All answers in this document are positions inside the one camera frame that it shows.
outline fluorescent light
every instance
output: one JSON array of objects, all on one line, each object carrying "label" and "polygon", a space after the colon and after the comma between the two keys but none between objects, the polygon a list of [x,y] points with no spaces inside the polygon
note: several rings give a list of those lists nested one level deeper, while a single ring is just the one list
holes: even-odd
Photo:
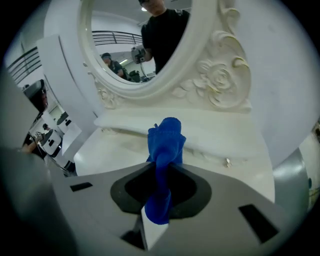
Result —
[{"label": "fluorescent light", "polygon": [[123,64],[123,63],[125,63],[125,62],[127,62],[127,61],[128,61],[128,60],[125,59],[125,60],[121,61],[120,64]]}]

